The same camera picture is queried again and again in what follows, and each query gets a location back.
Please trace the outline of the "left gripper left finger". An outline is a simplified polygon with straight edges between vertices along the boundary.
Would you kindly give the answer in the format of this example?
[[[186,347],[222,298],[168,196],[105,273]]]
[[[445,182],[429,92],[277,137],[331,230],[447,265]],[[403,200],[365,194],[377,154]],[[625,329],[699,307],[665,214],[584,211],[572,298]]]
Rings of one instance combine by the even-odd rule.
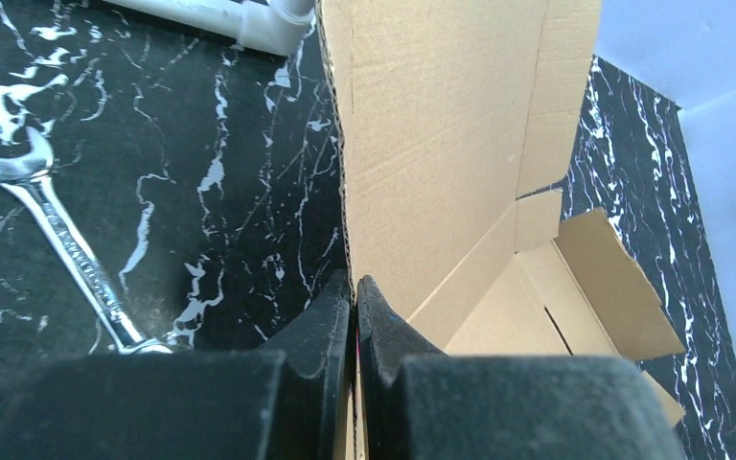
[[[337,271],[253,350],[45,366],[11,398],[0,459],[342,459],[352,339]]]

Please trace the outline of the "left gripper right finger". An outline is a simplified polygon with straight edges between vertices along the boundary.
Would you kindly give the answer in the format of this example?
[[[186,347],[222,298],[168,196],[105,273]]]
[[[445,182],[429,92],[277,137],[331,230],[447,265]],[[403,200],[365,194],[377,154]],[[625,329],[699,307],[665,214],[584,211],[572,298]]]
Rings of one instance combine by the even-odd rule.
[[[680,459],[650,384],[615,356],[449,356],[356,288],[371,459]]]

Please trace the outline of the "brown cardboard box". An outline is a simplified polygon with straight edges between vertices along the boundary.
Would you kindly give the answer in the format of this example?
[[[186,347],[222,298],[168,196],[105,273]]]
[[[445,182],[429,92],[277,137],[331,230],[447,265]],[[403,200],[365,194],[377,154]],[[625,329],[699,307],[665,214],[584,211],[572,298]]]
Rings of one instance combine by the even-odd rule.
[[[597,1],[321,1],[357,284],[452,357],[683,350],[600,208],[561,219]]]

